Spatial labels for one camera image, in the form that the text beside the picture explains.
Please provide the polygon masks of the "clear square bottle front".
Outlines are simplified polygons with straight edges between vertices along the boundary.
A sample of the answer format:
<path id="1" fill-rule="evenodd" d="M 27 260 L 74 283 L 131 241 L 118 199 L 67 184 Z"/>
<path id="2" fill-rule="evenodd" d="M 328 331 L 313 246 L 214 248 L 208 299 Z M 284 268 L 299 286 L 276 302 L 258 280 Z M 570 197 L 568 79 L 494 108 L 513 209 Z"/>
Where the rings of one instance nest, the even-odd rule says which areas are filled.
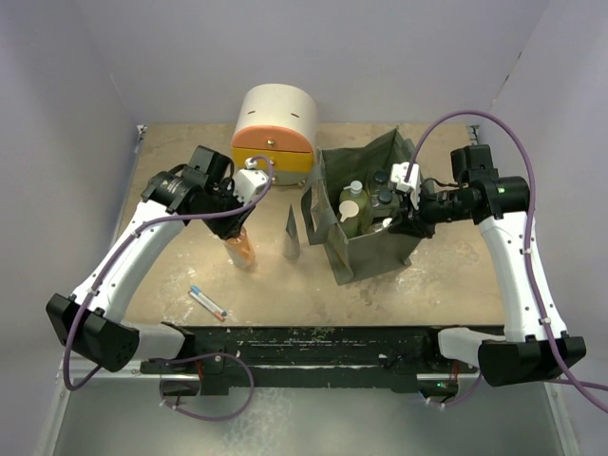
<path id="1" fill-rule="evenodd" d="M 385 170 L 374 171 L 370 177 L 370 190 L 377 193 L 389 188 L 390 175 Z"/>

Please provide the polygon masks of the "orange bottle pink cap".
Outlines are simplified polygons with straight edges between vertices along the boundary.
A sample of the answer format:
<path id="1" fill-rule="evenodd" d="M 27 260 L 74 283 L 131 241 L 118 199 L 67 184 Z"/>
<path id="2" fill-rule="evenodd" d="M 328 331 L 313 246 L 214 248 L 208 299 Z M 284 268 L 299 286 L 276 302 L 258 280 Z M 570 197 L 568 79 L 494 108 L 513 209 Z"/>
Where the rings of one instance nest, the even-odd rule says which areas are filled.
<path id="1" fill-rule="evenodd" d="M 240 229 L 237 236 L 227 238 L 224 247 L 236 267 L 250 269 L 254 266 L 256 254 L 245 227 Z"/>

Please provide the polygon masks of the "green bottle white flip cap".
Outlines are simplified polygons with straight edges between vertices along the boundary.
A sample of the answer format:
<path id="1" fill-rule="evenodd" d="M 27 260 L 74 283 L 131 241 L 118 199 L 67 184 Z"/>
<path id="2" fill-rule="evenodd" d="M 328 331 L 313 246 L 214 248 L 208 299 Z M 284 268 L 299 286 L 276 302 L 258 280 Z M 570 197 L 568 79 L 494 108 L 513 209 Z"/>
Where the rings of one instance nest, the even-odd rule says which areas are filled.
<path id="1" fill-rule="evenodd" d="M 345 200 L 339 204 L 339 225 L 346 238 L 355 238 L 360 232 L 360 208 L 353 200 Z"/>

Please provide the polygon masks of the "green pump lotion bottle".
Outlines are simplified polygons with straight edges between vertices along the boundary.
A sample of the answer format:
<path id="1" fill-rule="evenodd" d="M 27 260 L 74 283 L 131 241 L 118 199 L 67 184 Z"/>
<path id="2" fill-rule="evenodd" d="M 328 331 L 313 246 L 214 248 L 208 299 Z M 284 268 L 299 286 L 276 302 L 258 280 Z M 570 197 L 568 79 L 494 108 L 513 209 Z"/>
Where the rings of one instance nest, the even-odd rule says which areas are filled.
<path id="1" fill-rule="evenodd" d="M 339 203 L 347 200 L 354 201 L 357 204 L 360 225 L 369 225 L 371 222 L 370 196 L 360 180 L 353 180 L 348 186 L 343 188 L 339 196 Z"/>

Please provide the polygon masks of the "green canvas bag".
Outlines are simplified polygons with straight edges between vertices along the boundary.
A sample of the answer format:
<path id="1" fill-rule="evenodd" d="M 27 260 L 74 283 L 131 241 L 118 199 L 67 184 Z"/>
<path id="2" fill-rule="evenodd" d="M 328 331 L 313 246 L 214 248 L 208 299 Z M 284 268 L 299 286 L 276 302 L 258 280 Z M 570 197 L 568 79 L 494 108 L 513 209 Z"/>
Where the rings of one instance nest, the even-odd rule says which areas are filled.
<path id="1" fill-rule="evenodd" d="M 396 128 L 365 146 L 318 151 L 318 163 L 305 181 L 300 208 L 308 243 L 324 247 L 337 284 L 393 272 L 409 263 L 420 243 L 418 237 L 382 229 L 348 238 L 337 211 L 339 196 L 351 181 L 366 184 L 374 171 L 389 172 L 394 164 L 409 161 L 413 152 L 413 142 Z"/>

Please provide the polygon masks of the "clear square bottle black label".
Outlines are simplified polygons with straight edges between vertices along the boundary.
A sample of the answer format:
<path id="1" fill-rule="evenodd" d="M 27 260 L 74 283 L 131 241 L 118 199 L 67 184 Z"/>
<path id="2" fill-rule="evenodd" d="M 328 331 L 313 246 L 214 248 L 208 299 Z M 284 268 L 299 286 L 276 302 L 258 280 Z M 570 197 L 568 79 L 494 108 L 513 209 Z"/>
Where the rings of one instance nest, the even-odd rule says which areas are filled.
<path id="1" fill-rule="evenodd" d="M 390 218 L 399 209 L 400 198 L 389 189 L 379 190 L 370 196 L 372 216 L 376 218 Z"/>

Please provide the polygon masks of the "amber bottle white cap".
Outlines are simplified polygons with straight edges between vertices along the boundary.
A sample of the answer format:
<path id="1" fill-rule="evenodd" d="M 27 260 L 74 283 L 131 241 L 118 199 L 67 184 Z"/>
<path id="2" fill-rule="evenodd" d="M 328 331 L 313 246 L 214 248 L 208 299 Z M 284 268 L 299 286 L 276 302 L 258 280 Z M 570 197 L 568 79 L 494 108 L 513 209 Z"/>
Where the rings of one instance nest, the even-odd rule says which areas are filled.
<path id="1" fill-rule="evenodd" d="M 392 218 L 383 218 L 381 221 L 376 221 L 370 226 L 368 233 L 375 234 L 382 230 L 388 229 L 390 227 L 391 223 L 392 223 Z"/>

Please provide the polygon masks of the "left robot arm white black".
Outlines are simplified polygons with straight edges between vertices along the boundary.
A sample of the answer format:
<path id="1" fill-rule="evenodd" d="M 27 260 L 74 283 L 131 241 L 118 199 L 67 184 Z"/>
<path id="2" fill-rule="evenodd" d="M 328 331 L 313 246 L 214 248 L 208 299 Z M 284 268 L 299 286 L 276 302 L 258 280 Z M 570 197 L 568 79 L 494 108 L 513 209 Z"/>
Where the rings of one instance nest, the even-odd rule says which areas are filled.
<path id="1" fill-rule="evenodd" d="M 129 325 L 128 305 L 158 256 L 191 220 L 203 220 L 218 238 L 235 238 L 267 182 L 257 161 L 248 159 L 237 169 L 205 146 L 188 163 L 153 176 L 102 263 L 69 296 L 54 294 L 46 305 L 66 352 L 111 372 L 136 358 L 161 358 L 174 372 L 191 369 L 196 351 L 184 342 L 184 332 L 167 324 Z"/>

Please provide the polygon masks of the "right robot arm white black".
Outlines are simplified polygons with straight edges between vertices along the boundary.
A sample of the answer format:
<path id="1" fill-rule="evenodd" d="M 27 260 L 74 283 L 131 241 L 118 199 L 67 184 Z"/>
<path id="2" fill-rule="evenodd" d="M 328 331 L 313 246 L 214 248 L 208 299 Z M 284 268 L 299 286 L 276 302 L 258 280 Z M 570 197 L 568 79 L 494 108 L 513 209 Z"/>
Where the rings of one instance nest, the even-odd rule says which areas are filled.
<path id="1" fill-rule="evenodd" d="M 439 223 L 471 220 L 490 253 L 504 308 L 503 335 L 449 328 L 422 350 L 424 364 L 445 371 L 455 360 L 481 371 L 492 387 L 549 381 L 586 354 L 582 337 L 570 335 L 544 275 L 535 221 L 527 215 L 530 190 L 522 177 L 500 177 L 489 146 L 450 154 L 452 184 L 433 192 L 416 163 L 389 172 L 403 197 L 389 226 L 392 234 L 432 238 Z"/>

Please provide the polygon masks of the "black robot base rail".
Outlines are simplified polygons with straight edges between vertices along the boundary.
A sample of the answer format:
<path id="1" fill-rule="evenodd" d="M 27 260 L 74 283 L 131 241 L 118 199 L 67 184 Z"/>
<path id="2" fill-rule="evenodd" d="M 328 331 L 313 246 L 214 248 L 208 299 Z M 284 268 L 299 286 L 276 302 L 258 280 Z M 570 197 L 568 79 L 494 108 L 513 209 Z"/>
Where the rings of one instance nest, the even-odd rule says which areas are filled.
<path id="1" fill-rule="evenodd" d="M 231 388 L 427 390 L 448 395 L 471 365 L 443 357 L 436 326 L 189 326 L 178 364 L 145 374 L 199 379 L 202 395 Z"/>

